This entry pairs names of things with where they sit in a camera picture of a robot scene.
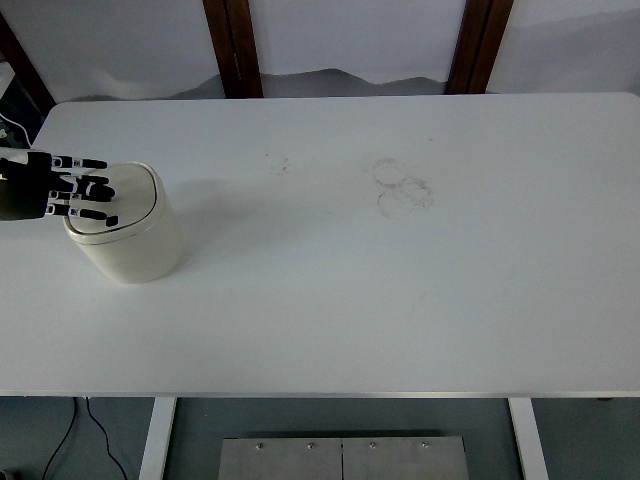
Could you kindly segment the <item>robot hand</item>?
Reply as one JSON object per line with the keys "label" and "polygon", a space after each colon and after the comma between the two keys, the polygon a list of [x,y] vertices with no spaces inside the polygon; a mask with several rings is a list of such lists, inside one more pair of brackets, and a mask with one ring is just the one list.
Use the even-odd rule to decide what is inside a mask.
{"label": "robot hand", "polygon": [[1,219],[32,220],[47,215],[102,221],[112,227],[116,214],[104,208],[77,206],[77,201],[106,204],[116,195],[109,179],[99,175],[108,164],[102,160],[21,150],[1,159]]}

